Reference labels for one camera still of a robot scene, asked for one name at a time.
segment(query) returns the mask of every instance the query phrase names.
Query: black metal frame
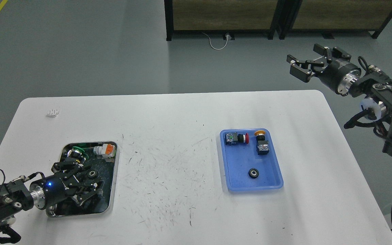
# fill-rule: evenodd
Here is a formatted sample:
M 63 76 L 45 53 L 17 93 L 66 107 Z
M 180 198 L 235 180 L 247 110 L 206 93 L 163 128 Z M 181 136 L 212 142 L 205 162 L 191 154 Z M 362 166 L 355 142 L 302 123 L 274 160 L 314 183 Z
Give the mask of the black metal frame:
M 300 6 L 303 0 L 287 0 L 282 10 L 282 16 L 280 17 L 280 24 L 277 28 L 279 39 L 285 39 L 285 36 L 289 32 L 317 32 L 322 33 L 325 38 L 330 38 L 328 34 L 332 32 L 364 32 L 374 31 L 372 34 L 373 39 L 377 39 L 379 34 L 383 31 L 386 25 L 392 18 L 392 10 L 382 23 L 379 29 L 299 29 L 293 30 L 294 22 L 296 21 L 297 14 L 299 13 Z
M 270 29 L 253 29 L 253 30 L 175 30 L 173 26 L 173 0 L 164 0 L 164 12 L 166 20 L 166 41 L 171 41 L 174 33 L 179 34 L 195 34 L 195 33 L 220 33 L 225 34 L 227 32 L 233 37 L 234 33 L 267 33 L 267 39 L 272 40 L 274 33 L 278 27 L 279 19 L 281 17 L 281 11 L 284 7 L 285 0 L 278 0 L 273 15 Z

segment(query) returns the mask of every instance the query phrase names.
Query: white table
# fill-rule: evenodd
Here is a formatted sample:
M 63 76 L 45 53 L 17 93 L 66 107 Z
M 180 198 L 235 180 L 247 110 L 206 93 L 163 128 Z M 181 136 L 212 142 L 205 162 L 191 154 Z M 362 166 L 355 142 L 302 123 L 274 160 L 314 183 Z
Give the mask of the white table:
M 259 127 L 271 133 L 284 187 L 229 192 L 219 132 Z M 64 145 L 88 141 L 118 143 L 114 206 L 84 217 L 21 212 L 21 244 L 392 244 L 319 91 L 26 99 L 0 168 L 8 180 L 49 175 Z

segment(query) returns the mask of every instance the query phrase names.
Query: white cable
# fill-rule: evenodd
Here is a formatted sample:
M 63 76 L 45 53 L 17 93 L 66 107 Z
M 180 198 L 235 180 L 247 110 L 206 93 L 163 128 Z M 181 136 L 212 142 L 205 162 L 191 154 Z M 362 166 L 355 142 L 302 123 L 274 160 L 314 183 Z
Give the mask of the white cable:
M 210 36 L 208 36 L 208 35 L 205 34 L 205 33 L 202 33 L 202 34 L 204 34 L 204 35 L 206 35 L 206 36 L 208 37 L 208 41 L 210 41 L 210 46 L 211 46 L 214 50 L 222 50 L 222 49 L 224 49 L 224 48 L 226 47 L 226 45 L 228 44 L 228 37 L 226 37 L 225 46 L 223 46 L 222 48 L 215 48 L 215 47 L 213 47 L 213 45 L 211 44 L 211 38 L 210 38 Z

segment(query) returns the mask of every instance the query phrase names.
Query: white connector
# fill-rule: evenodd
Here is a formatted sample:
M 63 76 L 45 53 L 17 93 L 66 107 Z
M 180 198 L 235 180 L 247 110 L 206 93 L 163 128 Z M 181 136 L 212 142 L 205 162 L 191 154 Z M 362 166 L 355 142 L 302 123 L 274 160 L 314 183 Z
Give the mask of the white connector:
M 112 144 L 103 144 L 102 146 L 93 147 L 93 153 L 95 155 L 100 155 L 104 158 L 114 157 L 116 155 L 116 146 Z
M 59 110 L 57 109 L 52 109 L 48 112 L 48 114 L 46 116 L 48 117 L 56 117 L 59 114 Z
M 231 35 L 229 34 L 229 32 L 227 32 L 227 33 L 225 34 L 225 37 L 226 37 L 226 40 L 232 40 L 232 37 L 231 37 Z

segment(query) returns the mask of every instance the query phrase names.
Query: black ring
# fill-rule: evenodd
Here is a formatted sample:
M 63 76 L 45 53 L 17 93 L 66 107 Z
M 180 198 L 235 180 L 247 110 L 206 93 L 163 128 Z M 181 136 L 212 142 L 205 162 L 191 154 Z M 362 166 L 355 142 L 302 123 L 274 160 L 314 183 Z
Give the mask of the black ring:
M 255 179 L 258 177 L 258 175 L 260 175 L 260 172 L 258 172 L 258 169 L 256 169 L 256 168 L 249 169 L 249 177 L 251 177 L 252 179 Z

